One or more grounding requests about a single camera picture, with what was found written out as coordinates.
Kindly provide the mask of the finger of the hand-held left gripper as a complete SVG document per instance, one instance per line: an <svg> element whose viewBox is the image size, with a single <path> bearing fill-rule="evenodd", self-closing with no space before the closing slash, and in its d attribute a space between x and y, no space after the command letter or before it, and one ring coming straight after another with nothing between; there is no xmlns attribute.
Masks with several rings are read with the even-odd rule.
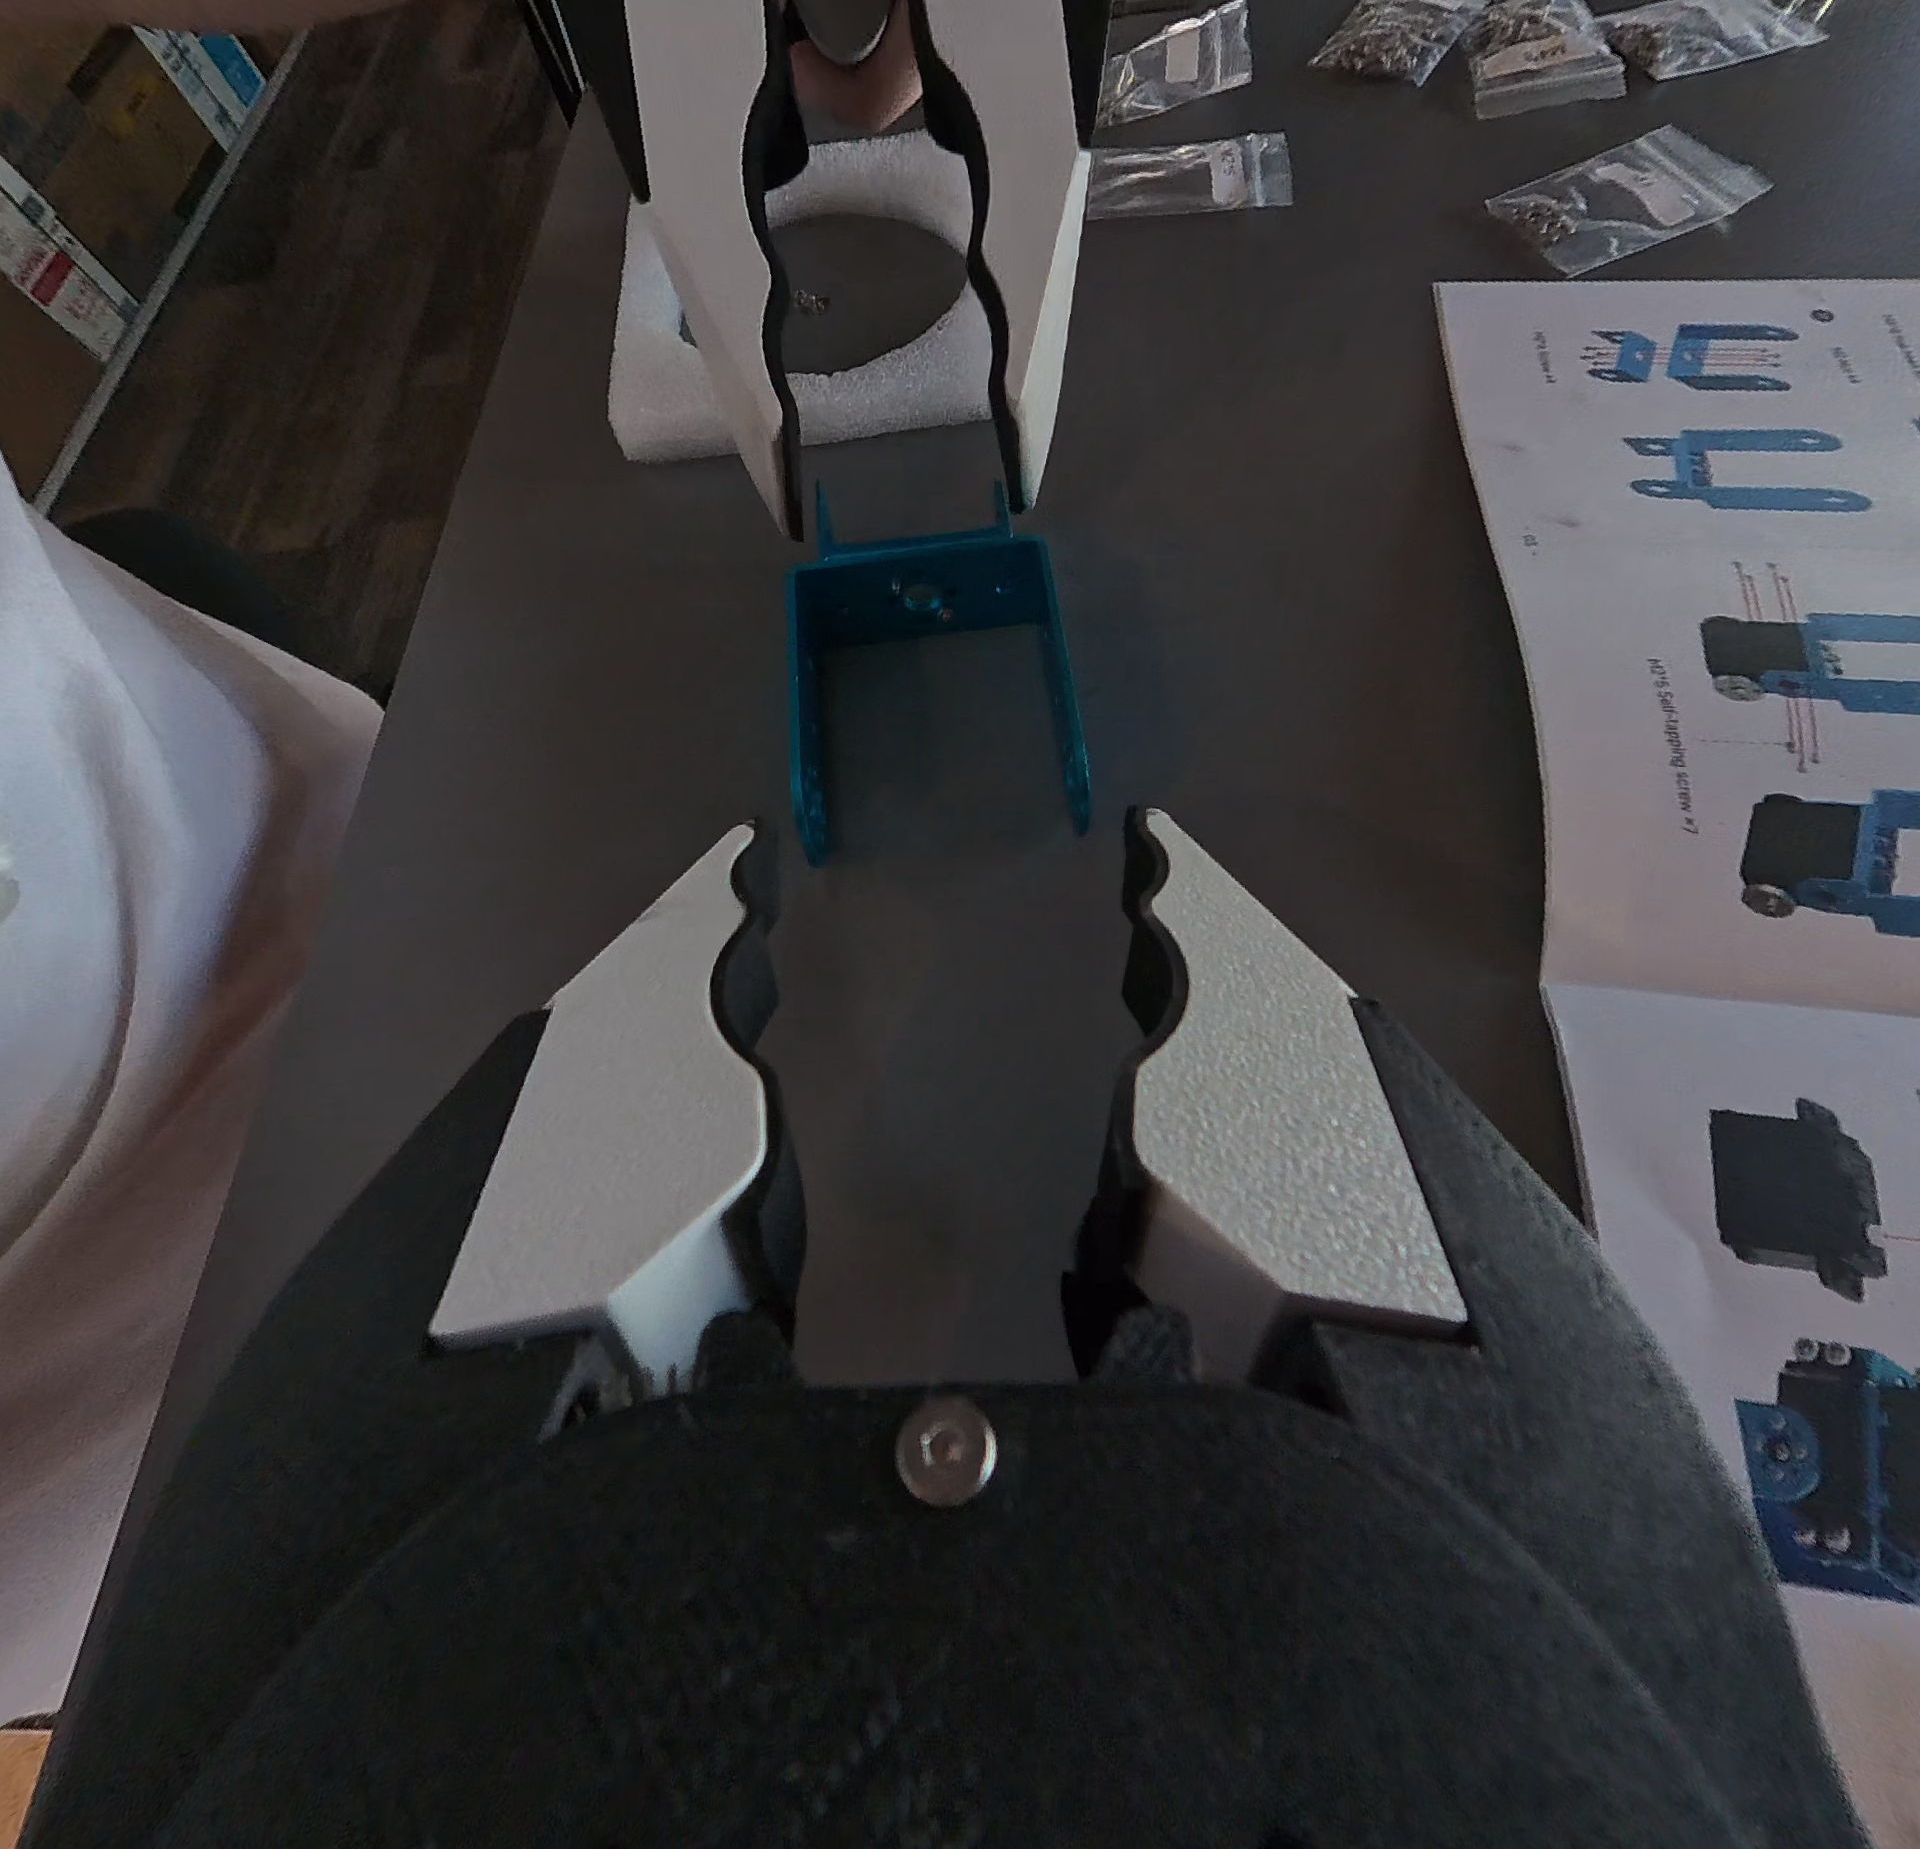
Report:
<svg viewBox="0 0 1920 1849"><path fill-rule="evenodd" d="M762 503L801 539L789 291L767 221L769 188L807 161L782 3L621 3L666 271Z"/></svg>
<svg viewBox="0 0 1920 1849"><path fill-rule="evenodd" d="M1087 151L1064 0L912 0L926 107L972 177L969 274L991 329L988 406L1017 511L1060 417Z"/></svg>

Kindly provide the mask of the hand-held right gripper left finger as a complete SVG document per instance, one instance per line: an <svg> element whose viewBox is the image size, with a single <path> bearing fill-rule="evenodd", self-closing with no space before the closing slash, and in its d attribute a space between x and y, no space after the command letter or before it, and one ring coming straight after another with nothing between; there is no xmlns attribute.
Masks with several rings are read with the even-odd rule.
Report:
<svg viewBox="0 0 1920 1849"><path fill-rule="evenodd" d="M736 824L546 1005L436 1345L696 1352L754 1310L792 1337L799 1170L755 1055L776 919L776 840Z"/></svg>

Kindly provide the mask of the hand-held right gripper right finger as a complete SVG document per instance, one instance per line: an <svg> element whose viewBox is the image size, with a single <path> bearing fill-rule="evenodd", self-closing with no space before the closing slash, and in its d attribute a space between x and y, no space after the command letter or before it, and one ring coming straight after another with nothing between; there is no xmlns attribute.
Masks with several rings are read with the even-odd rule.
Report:
<svg viewBox="0 0 1920 1849"><path fill-rule="evenodd" d="M1188 1320L1203 1374L1253 1374L1316 1320L1468 1335L1355 988L1158 806L1126 819L1117 1265Z"/></svg>

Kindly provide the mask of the blue metal servo bracket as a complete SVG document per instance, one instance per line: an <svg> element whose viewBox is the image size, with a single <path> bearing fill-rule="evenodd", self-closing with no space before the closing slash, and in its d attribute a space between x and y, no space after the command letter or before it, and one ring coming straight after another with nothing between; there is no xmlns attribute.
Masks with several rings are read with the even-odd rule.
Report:
<svg viewBox="0 0 1920 1849"><path fill-rule="evenodd" d="M995 516L981 529L846 541L832 532L827 488L814 488L819 548L787 576L789 801L812 867L830 855L821 664L854 648L1030 631L1070 829L1090 830L1090 751L1051 551L1014 527L1003 485L993 496Z"/></svg>

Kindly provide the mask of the dark grey desk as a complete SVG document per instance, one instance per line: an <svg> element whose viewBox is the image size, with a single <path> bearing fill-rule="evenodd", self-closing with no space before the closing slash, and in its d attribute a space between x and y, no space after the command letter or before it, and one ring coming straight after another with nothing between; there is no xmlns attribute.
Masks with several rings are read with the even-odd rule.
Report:
<svg viewBox="0 0 1920 1849"><path fill-rule="evenodd" d="M1039 527L1095 830L1065 825L1021 636L828 664L836 855L787 862L769 1042L811 1381L1069 1376L1060 1268L1130 1035L1130 805L1170 809L1573 1185L1539 767L1429 289L1517 278L1468 204L1570 147L1359 100L1255 86L1305 144L1291 216L1107 222L1084 249ZM736 463L620 460L613 233L615 157L581 116L79 1693L219 1376L359 1188L720 830L789 825L792 548Z"/></svg>

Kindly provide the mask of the person's left hand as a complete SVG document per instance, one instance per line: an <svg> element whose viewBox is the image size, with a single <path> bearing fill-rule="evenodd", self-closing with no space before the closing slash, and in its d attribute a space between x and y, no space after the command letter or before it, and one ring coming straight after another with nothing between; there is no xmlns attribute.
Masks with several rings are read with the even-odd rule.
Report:
<svg viewBox="0 0 1920 1849"><path fill-rule="evenodd" d="M897 10L865 61L841 66L812 40L789 47L795 100L808 123L841 133L883 133L923 96L915 40L902 10Z"/></svg>

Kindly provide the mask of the white foam block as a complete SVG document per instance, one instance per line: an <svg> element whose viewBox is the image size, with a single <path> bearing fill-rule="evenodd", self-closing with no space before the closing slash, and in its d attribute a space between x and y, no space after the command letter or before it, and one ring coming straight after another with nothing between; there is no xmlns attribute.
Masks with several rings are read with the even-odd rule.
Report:
<svg viewBox="0 0 1920 1849"><path fill-rule="evenodd" d="M969 177L963 160L926 133L818 144L803 173L770 195L769 213L787 251L799 251L828 225L849 225L878 249L923 248L959 259L972 221ZM951 296L918 338L897 338L861 363L851 352L803 351L814 330L853 333L853 278L803 276L795 293L827 298L821 313L795 309L787 327L787 372L807 447L988 419L991 333L967 278L953 278ZM653 211L629 204L607 411L613 436L632 463L736 452L687 329Z"/></svg>

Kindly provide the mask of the white instruction manual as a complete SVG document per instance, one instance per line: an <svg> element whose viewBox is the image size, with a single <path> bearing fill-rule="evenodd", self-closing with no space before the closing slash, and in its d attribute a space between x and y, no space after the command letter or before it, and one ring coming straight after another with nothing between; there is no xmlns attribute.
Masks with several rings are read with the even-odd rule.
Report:
<svg viewBox="0 0 1920 1849"><path fill-rule="evenodd" d="M1581 1183L1915 1846L1919 287L1450 283Z"/></svg>

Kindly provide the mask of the group of small screw bags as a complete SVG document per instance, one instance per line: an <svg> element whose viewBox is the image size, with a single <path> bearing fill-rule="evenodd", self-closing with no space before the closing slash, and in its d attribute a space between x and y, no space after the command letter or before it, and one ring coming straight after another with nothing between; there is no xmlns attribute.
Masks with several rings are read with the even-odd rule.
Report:
<svg viewBox="0 0 1920 1849"><path fill-rule="evenodd" d="M1090 216L1427 213L1596 276L1911 210L1915 0L1114 0Z"/></svg>

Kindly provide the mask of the person's white shirt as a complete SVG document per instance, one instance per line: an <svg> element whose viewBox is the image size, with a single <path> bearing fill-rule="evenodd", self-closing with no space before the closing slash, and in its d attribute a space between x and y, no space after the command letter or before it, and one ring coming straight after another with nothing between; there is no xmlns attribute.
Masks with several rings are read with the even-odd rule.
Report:
<svg viewBox="0 0 1920 1849"><path fill-rule="evenodd" d="M14 1724L66 1697L382 709L3 485Z"/></svg>

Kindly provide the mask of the row of printed boxes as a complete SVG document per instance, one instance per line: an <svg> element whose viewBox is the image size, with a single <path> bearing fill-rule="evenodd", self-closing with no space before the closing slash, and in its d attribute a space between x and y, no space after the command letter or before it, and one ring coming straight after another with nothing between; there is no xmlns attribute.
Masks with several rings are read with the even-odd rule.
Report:
<svg viewBox="0 0 1920 1849"><path fill-rule="evenodd" d="M5 283L116 351L239 146L285 37L5 32Z"/></svg>

